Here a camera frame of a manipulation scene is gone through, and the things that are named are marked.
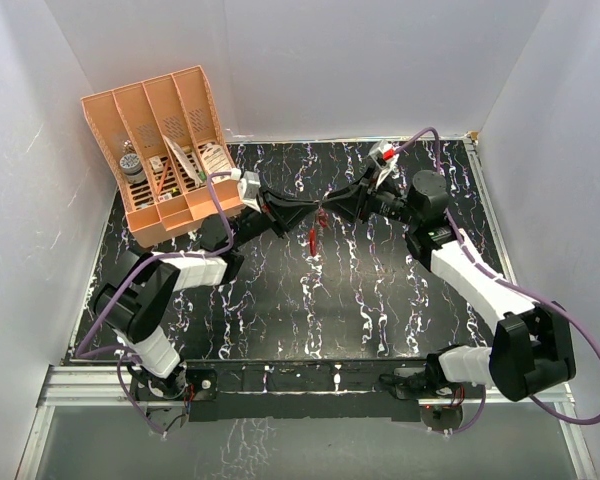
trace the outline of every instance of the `purple cable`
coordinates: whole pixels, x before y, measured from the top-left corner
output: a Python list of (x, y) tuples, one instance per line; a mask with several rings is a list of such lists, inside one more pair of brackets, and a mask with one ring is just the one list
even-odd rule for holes
[[(421, 130), (420, 132), (418, 132), (408, 142), (405, 142), (398, 149), (396, 149), (395, 153), (397, 154), (399, 152), (402, 152), (405, 148), (408, 148), (409, 146), (415, 144), (416, 140), (418, 140), (418, 138), (420, 138), (422, 135), (424, 135), (427, 132), (432, 132), (433, 137), (434, 137), (434, 154), (435, 154), (435, 159), (436, 159), (436, 170), (441, 175), (444, 175), (444, 170), (442, 168), (442, 161), (440, 160), (440, 137), (439, 137), (436, 129), (433, 127), (428, 127), (428, 128), (425, 128), (424, 130)], [(548, 300), (548, 299), (542, 297), (541, 295), (538, 295), (530, 290), (527, 290), (526, 288), (520, 287), (518, 285), (514, 285), (513, 283), (508, 282), (508, 281), (504, 280), (503, 278), (497, 277), (492, 272), (487, 270), (483, 265), (481, 265), (480, 263), (476, 263), (475, 258), (473, 257), (473, 255), (471, 255), (471, 252), (469, 251), (469, 249), (467, 248), (467, 246), (464, 243), (464, 237), (462, 236), (460, 230), (458, 229), (458, 225), (456, 224), (453, 217), (451, 217), (451, 213), (448, 210), (447, 210), (447, 218), (449, 219), (451, 228), (453, 229), (453, 231), (456, 235), (456, 238), (458, 239), (458, 243), (460, 244), (460, 248), (462, 249), (462, 252), (467, 256), (469, 261), (471, 263), (473, 263), (475, 265), (475, 267), (481, 273), (483, 273), (490, 279), (495, 280), (495, 282), (498, 283), (499, 285), (502, 285), (503, 287), (506, 287), (509, 290), (513, 290), (514, 292), (517, 292), (517, 293), (525, 295), (529, 298), (532, 298), (533, 300), (540, 303), (541, 305), (549, 308), (550, 310), (553, 310), (558, 315), (562, 315), (564, 318), (567, 319), (567, 321), (571, 325), (573, 325), (573, 327), (578, 332), (580, 332), (580, 334), (587, 341), (587, 343), (589, 343), (589, 345), (595, 352), (596, 356), (598, 357), (598, 360), (600, 360), (600, 344), (598, 344), (598, 342), (591, 336), (591, 334), (587, 331), (587, 329), (584, 327), (584, 325), (582, 325), (582, 323), (580, 323), (575, 317), (573, 317), (566, 310), (557, 306), (550, 300)], [(544, 404), (543, 402), (538, 400), (538, 398), (536, 398), (535, 395), (531, 395), (531, 400), (536, 405), (538, 405), (540, 408), (542, 408), (545, 412), (549, 413), (550, 415), (553, 415), (554, 417), (556, 417), (564, 422), (573, 423), (576, 425), (595, 425), (597, 423), (600, 423), (600, 413), (591, 418), (585, 418), (585, 419), (572, 418), (572, 417), (567, 417), (566, 415), (556, 412), (554, 409), (548, 407), (546, 404)], [(471, 422), (466, 425), (466, 428), (469, 428), (471, 425), (473, 425), (473, 423), (475, 423), (475, 421), (477, 420), (477, 417), (479, 417), (481, 413), (482, 413), (482, 409), (480, 408), (480, 409), (478, 409), (478, 412), (476, 413), (474, 418), (471, 420)], [(461, 430), (466, 430), (466, 428), (462, 427), (461, 429), (458, 430), (458, 432), (460, 432)]]
[[(111, 300), (109, 301), (107, 306), (104, 308), (104, 310), (102, 310), (100, 315), (98, 315), (98, 318), (96, 319), (94, 324), (89, 329), (89, 332), (82, 339), (82, 342), (80, 342), (80, 345), (78, 345), (78, 348), (76, 349), (76, 354), (75, 354), (76, 358), (91, 358), (91, 357), (95, 357), (101, 353), (109, 353), (109, 352), (114, 352), (117, 350), (123, 350), (124, 353), (133, 353), (133, 350), (131, 348), (126, 347), (124, 345), (110, 345), (107, 347), (97, 348), (90, 352), (85, 352), (84, 350), (86, 349), (87, 345), (91, 342), (91, 340), (93, 340), (93, 337), (95, 337), (98, 329), (102, 326), (102, 324), (106, 320), (107, 316), (113, 309), (113, 306), (115, 305), (115, 303), (120, 299), (120, 297), (122, 296), (124, 291), (131, 285), (133, 280), (140, 274), (140, 272), (147, 265), (151, 264), (152, 262), (155, 262), (156, 260), (166, 259), (166, 258), (179, 258), (179, 257), (210, 258), (210, 257), (216, 257), (218, 255), (222, 255), (224, 252), (227, 252), (227, 251), (231, 250), (231, 248), (233, 248), (233, 244), (234, 244), (233, 232), (231, 231), (231, 226), (229, 225), (229, 220), (227, 219), (226, 214), (222, 210), (222, 206), (220, 205), (220, 201), (218, 200), (218, 195), (216, 194), (216, 191), (215, 191), (215, 188), (213, 187), (213, 182), (212, 182), (212, 180), (216, 177), (228, 177), (230, 175), (231, 175), (231, 172), (216, 172), (216, 173), (212, 173), (207, 178), (207, 188), (209, 189), (209, 193), (211, 194), (211, 200), (213, 201), (213, 204), (215, 205), (216, 209), (218, 210), (218, 214), (220, 215), (220, 219), (222, 220), (222, 225), (224, 226), (224, 229), (227, 232), (227, 236), (229, 238), (229, 243), (226, 246), (216, 250), (215, 252), (210, 252), (208, 254), (200, 254), (200, 253), (194, 253), (194, 252), (160, 253), (158, 255), (153, 255), (152, 257), (146, 259), (144, 262), (142, 262), (140, 265), (138, 265), (136, 267), (136, 269), (133, 270), (129, 274), (129, 276), (125, 279), (125, 281), (122, 282), (122, 284), (120, 285), (120, 287), (118, 288), (116, 293), (113, 295), (113, 297), (111, 297)], [(118, 374), (118, 381), (120, 382), (122, 391), (124, 392), (125, 396), (129, 400), (129, 402), (131, 403), (133, 408), (135, 408), (136, 411), (144, 418), (145, 422), (147, 422), (149, 427), (151, 427), (153, 430), (160, 433), (161, 435), (165, 435), (166, 434), (165, 430), (163, 428), (161, 428), (160, 426), (156, 425), (155, 423), (153, 423), (151, 421), (151, 419), (149, 419), (149, 417), (144, 413), (144, 411), (142, 410), (140, 405), (138, 405), (138, 402), (135, 401), (135, 399), (129, 392), (129, 389), (127, 389), (127, 386), (125, 385), (124, 380), (122, 378), (122, 371), (121, 371), (123, 360), (124, 360), (124, 354), (120, 357), (120, 360), (118, 360), (118, 364), (116, 366), (116, 372)]]

